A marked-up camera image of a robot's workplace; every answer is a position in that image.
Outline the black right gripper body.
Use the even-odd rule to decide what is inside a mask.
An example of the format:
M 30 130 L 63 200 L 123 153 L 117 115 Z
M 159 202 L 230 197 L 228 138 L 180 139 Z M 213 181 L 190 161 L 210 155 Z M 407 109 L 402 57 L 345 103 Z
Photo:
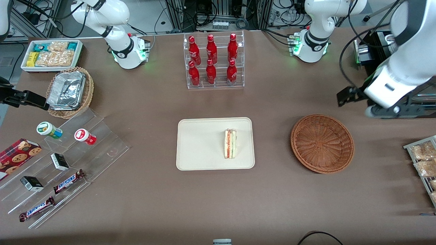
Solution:
M 13 87 L 7 79 L 0 78 L 0 102 L 11 107 L 19 107 L 23 92 L 15 90 Z

